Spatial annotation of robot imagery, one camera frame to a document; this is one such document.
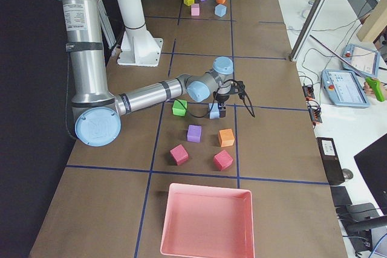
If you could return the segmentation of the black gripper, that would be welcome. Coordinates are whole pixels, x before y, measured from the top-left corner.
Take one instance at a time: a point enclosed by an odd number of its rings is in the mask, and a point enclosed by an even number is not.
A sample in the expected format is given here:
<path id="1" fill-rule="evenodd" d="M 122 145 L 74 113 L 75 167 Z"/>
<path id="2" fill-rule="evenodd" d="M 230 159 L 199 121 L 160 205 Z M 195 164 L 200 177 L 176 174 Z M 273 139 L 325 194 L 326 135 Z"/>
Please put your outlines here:
<path id="1" fill-rule="evenodd" d="M 244 83 L 241 80 L 228 79 L 215 92 L 215 100 L 218 103 L 225 103 L 230 95 L 237 94 L 241 100 L 244 99 Z M 219 117 L 226 116 L 226 106 L 224 104 L 218 105 Z"/>

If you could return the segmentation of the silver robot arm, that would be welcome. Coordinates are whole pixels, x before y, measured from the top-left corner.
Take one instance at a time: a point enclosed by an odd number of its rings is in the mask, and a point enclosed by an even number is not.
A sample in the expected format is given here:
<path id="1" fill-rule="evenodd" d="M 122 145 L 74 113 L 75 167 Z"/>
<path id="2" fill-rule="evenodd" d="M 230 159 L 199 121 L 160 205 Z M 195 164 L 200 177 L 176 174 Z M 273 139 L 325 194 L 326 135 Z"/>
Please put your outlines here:
<path id="1" fill-rule="evenodd" d="M 218 57 L 202 76 L 182 74 L 131 92 L 114 95 L 107 84 L 100 15 L 102 0 L 60 0 L 67 30 L 66 51 L 73 67 L 76 93 L 71 101 L 74 130 L 80 141 L 94 147 L 113 142 L 121 116 L 188 94 L 196 102 L 213 97 L 224 112 L 230 95 L 246 96 L 243 82 L 232 79 L 233 62 Z M 146 28 L 141 0 L 117 0 L 124 24 L 124 65 L 157 66 L 162 39 Z"/>

